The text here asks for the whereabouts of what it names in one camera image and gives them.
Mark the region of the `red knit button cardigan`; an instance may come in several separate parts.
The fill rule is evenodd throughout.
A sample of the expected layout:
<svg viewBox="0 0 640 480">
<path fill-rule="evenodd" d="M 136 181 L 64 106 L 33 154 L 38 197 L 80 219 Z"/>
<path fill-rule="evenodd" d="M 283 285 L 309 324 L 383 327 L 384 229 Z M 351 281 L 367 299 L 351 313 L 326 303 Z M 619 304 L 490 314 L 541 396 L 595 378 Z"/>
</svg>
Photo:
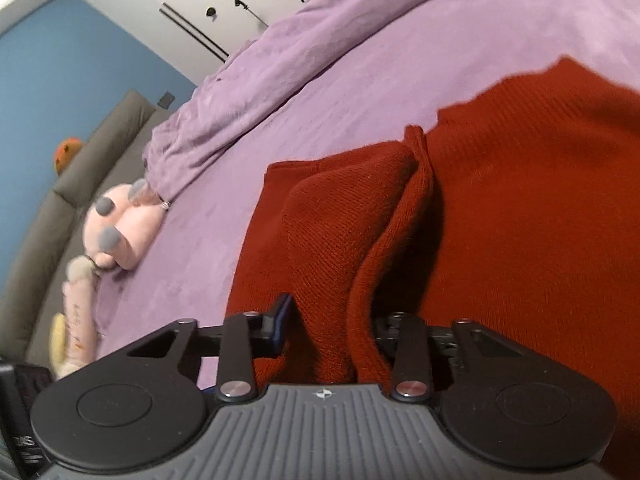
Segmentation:
<svg viewBox="0 0 640 480">
<path fill-rule="evenodd" d="M 598 382 L 605 469 L 639 474 L 639 96 L 570 58 L 503 79 L 400 141 L 269 166 L 228 313 L 287 292 L 259 385 L 390 383 L 372 323 L 472 318 Z"/>
</svg>

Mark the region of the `grey upholstered headboard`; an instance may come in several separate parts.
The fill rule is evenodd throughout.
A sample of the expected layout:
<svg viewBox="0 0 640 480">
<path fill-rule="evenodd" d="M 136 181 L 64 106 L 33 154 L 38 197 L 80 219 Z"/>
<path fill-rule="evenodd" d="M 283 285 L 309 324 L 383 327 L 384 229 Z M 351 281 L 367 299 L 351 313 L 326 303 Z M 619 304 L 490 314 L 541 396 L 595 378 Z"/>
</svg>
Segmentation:
<svg viewBox="0 0 640 480">
<path fill-rule="evenodd" d="M 86 213 L 103 192 L 144 173 L 142 151 L 170 113 L 131 90 L 94 130 L 47 192 L 1 291 L 1 356 L 49 366 L 52 318 L 63 310 L 62 285 L 80 255 Z"/>
</svg>

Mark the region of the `orange plush toy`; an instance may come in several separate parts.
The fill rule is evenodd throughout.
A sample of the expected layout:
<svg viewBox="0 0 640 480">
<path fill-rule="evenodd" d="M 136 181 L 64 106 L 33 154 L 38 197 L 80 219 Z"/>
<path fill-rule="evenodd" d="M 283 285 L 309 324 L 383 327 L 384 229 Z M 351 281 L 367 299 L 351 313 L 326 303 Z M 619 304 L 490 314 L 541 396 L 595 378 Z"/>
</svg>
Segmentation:
<svg viewBox="0 0 640 480">
<path fill-rule="evenodd" d="M 84 141 L 74 136 L 58 144 L 53 156 L 53 168 L 57 176 L 62 174 L 83 147 Z"/>
</svg>

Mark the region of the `purple plush bed sheet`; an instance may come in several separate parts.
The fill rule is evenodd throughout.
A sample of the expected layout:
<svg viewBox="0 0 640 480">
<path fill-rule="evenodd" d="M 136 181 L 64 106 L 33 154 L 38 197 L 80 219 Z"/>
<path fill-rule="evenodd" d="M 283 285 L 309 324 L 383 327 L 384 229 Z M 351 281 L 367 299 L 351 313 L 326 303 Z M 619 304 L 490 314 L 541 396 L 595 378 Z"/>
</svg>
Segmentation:
<svg viewBox="0 0 640 480">
<path fill-rule="evenodd" d="M 570 58 L 639 95 L 639 0 L 428 0 L 326 68 L 191 182 L 133 274 L 103 283 L 102 354 L 175 318 L 217 323 L 269 166 L 432 130 L 444 108 Z"/>
</svg>

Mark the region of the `rolled purple duvet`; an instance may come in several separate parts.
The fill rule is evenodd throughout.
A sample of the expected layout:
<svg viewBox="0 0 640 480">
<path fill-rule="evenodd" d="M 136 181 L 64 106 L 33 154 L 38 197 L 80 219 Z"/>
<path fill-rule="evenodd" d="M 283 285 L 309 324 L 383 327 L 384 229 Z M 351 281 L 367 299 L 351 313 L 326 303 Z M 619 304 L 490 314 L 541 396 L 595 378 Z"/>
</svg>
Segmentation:
<svg viewBox="0 0 640 480">
<path fill-rule="evenodd" d="M 171 202 L 230 146 L 364 40 L 428 0 L 307 0 L 208 76 L 143 151 Z"/>
</svg>

